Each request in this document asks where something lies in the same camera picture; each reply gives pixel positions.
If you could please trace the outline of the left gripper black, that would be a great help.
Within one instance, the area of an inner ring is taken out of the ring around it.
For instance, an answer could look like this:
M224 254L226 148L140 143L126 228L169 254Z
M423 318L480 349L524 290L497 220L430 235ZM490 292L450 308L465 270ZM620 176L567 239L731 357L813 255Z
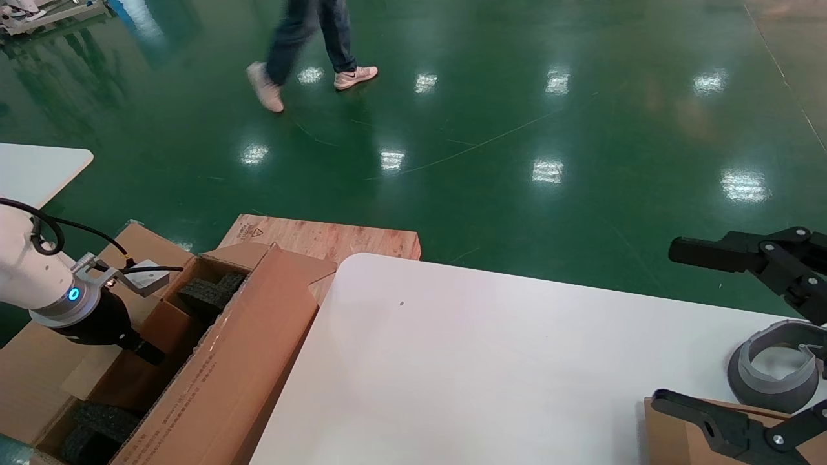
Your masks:
M55 331L77 344L129 349L154 366L165 361L165 353L133 329L126 304L111 292L101 292L97 305L85 318Z

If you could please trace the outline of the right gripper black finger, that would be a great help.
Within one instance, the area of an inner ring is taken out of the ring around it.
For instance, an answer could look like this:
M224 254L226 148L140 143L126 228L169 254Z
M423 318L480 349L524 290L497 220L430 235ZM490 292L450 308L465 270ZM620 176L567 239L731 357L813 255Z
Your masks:
M825 433L824 401L773 427L670 389L656 389L651 404L661 414L698 426L712 452L746 464L807 464L798 447Z
M717 241L679 236L669 247L674 263L724 272L748 272L810 323L826 323L826 236L804 227L773 234L730 231Z

